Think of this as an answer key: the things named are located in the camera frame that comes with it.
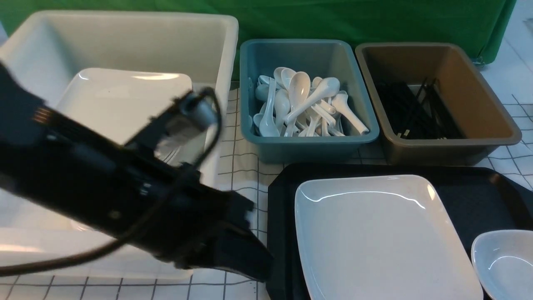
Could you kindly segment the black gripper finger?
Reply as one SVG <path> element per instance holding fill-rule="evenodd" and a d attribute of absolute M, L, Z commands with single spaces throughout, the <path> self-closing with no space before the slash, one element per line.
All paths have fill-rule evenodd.
<path fill-rule="evenodd" d="M 188 268 L 210 268 L 265 282 L 271 278 L 274 257 L 250 231 L 222 230 L 193 247 Z"/>

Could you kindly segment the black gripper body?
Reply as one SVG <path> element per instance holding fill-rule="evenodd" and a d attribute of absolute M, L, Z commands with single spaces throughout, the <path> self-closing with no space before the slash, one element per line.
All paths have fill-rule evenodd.
<path fill-rule="evenodd" d="M 157 182 L 148 187 L 146 195 L 129 187 L 109 194 L 112 211 L 120 216 L 108 217 L 105 234 L 121 236 L 161 199 L 165 203 L 128 243 L 176 267 L 188 267 L 188 254 L 194 246 L 222 230 L 252 233 L 248 215 L 254 209 L 253 201 L 234 190 L 205 186 L 198 171 L 182 179 L 188 168 L 185 165 L 178 169 L 179 189 L 173 192 L 168 192 L 169 184 Z"/>

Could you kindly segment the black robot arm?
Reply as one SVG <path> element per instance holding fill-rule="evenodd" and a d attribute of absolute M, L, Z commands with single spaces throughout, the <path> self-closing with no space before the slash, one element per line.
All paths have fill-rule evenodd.
<path fill-rule="evenodd" d="M 1 65 L 1 188 L 112 241 L 70 256 L 1 267 L 2 277 L 92 262 L 131 245 L 176 268 L 266 282 L 274 257 L 251 231 L 253 201 L 200 182 L 223 112 L 215 89 L 174 97 L 124 145 L 48 107 Z"/>

